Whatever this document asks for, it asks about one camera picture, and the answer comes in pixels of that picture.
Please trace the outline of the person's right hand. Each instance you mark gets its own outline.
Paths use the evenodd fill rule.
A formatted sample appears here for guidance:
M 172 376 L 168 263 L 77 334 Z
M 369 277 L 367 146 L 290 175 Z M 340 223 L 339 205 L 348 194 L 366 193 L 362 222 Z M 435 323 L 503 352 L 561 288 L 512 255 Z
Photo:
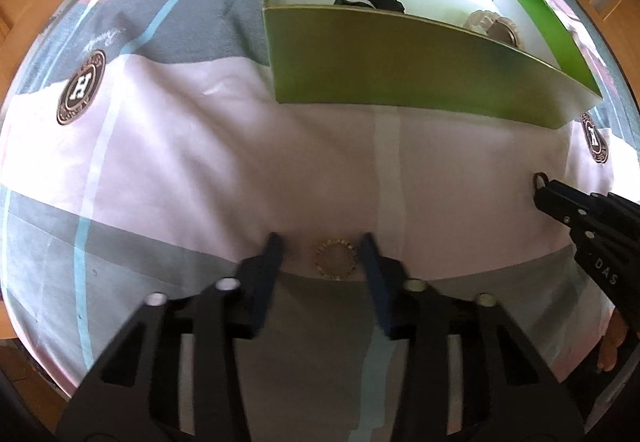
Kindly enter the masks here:
M 628 326 L 622 314 L 617 309 L 612 313 L 608 328 L 601 339 L 597 369 L 600 372 L 613 370 L 617 362 L 618 348 L 623 344 L 628 332 Z

